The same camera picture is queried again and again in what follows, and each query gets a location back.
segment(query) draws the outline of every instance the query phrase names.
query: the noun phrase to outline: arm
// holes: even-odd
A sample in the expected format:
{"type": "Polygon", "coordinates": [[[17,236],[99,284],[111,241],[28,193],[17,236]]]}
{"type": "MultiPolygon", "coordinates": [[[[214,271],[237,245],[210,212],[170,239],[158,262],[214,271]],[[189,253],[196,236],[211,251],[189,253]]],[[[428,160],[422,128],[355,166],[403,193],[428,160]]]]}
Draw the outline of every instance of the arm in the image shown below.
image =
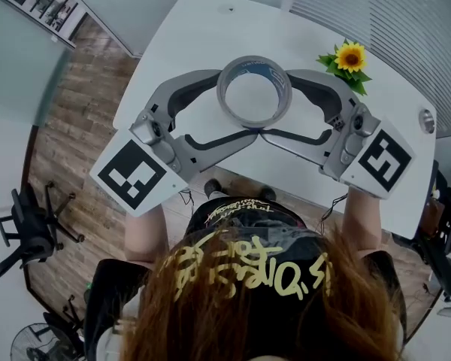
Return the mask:
{"type": "Polygon", "coordinates": [[[126,259],[148,268],[168,252],[167,226],[162,206],[156,206],[140,217],[126,215],[124,239],[126,259]]]}
{"type": "Polygon", "coordinates": [[[357,249],[360,257],[377,251],[381,244],[379,199],[349,188],[342,233],[357,249]]]}

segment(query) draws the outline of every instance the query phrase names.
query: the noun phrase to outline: electric fan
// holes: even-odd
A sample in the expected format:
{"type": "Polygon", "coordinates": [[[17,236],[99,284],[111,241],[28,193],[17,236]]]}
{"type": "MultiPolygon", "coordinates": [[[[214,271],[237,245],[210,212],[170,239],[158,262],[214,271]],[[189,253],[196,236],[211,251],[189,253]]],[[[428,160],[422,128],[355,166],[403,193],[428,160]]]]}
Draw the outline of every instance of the electric fan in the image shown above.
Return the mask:
{"type": "Polygon", "coordinates": [[[73,361],[77,353],[62,330],[46,323],[34,323],[15,336],[10,358],[11,361],[73,361]]]}

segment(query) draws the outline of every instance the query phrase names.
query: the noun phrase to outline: green leaf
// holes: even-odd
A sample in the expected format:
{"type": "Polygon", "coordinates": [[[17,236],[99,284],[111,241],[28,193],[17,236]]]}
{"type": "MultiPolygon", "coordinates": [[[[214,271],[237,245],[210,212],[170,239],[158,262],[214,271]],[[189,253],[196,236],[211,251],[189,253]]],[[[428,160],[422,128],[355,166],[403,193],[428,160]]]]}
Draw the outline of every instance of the green leaf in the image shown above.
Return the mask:
{"type": "Polygon", "coordinates": [[[357,73],[357,72],[353,72],[353,73],[351,74],[351,76],[353,77],[354,80],[361,80],[361,79],[359,79],[359,76],[358,76],[358,73],[357,73]]]}
{"type": "Polygon", "coordinates": [[[346,75],[344,74],[344,71],[337,67],[337,63],[334,60],[331,62],[331,64],[329,64],[328,69],[326,69],[325,71],[329,72],[330,74],[341,76],[346,79],[346,75]]]}
{"type": "Polygon", "coordinates": [[[353,77],[354,77],[355,80],[360,80],[360,81],[370,81],[370,80],[372,80],[363,71],[353,72],[353,77]]]}
{"type": "Polygon", "coordinates": [[[316,61],[321,63],[321,64],[323,64],[323,65],[325,65],[326,67],[329,67],[329,64],[326,63],[326,62],[323,62],[321,59],[316,59],[316,61]]]}
{"type": "Polygon", "coordinates": [[[367,95],[364,86],[360,80],[348,80],[347,85],[350,87],[352,91],[358,93],[359,95],[367,95]]]}
{"type": "Polygon", "coordinates": [[[325,65],[326,67],[329,67],[329,65],[332,62],[332,58],[329,57],[329,56],[321,56],[321,55],[319,55],[319,58],[318,58],[317,62],[325,65]]]}

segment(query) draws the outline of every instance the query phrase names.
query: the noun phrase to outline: red hair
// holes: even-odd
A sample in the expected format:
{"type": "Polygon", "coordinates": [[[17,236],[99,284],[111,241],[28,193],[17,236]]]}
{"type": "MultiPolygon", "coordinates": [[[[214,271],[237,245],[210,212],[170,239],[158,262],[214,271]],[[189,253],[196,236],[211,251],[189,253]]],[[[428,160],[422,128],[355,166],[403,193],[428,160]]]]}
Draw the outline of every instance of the red hair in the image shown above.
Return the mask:
{"type": "MultiPolygon", "coordinates": [[[[221,273],[226,283],[210,284],[209,270],[219,260],[212,253],[218,245],[218,238],[208,242],[195,280],[184,285],[177,300],[176,254],[181,247],[173,250],[172,259],[158,264],[159,270],[148,277],[138,318],[124,333],[122,361],[248,359],[251,290],[240,287],[228,298],[229,283],[237,277],[232,270],[221,273]]],[[[325,240],[323,250],[333,269],[330,282],[322,282],[302,311],[295,348],[287,358],[399,359],[398,304],[389,297],[384,280],[371,274],[337,232],[325,240]],[[300,336],[311,325],[314,330],[306,338],[300,336]]]]}

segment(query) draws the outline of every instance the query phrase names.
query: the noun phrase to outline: white desk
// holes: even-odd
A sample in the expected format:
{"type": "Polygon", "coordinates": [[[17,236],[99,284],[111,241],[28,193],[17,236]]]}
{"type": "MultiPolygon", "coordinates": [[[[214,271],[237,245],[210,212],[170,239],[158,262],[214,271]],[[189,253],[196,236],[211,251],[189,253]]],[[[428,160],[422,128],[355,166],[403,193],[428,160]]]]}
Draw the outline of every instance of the white desk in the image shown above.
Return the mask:
{"type": "MultiPolygon", "coordinates": [[[[268,57],[285,70],[325,71],[315,61],[317,56],[332,52],[334,44],[339,46],[343,40],[343,36],[309,20],[247,0],[179,0],[138,64],[114,127],[129,128],[157,86],[179,74],[222,69],[244,55],[268,57]]],[[[388,117],[417,154],[391,198],[381,205],[383,228],[412,238],[428,189],[435,140],[435,133],[421,131],[418,115],[427,108],[436,118],[436,110],[401,75],[370,53],[365,72],[373,80],[365,84],[368,96],[362,101],[375,117],[388,117]]],[[[222,114],[214,89],[179,113],[176,124],[176,135],[189,133],[202,143],[238,131],[222,114]]],[[[326,126],[321,110],[295,91],[289,112],[272,127],[317,138],[326,126]]],[[[321,175],[316,165],[261,138],[219,166],[327,208],[347,191],[343,184],[321,175]],[[252,150],[259,158],[250,159],[252,150]]],[[[344,203],[335,210],[342,212],[344,203]]]]}

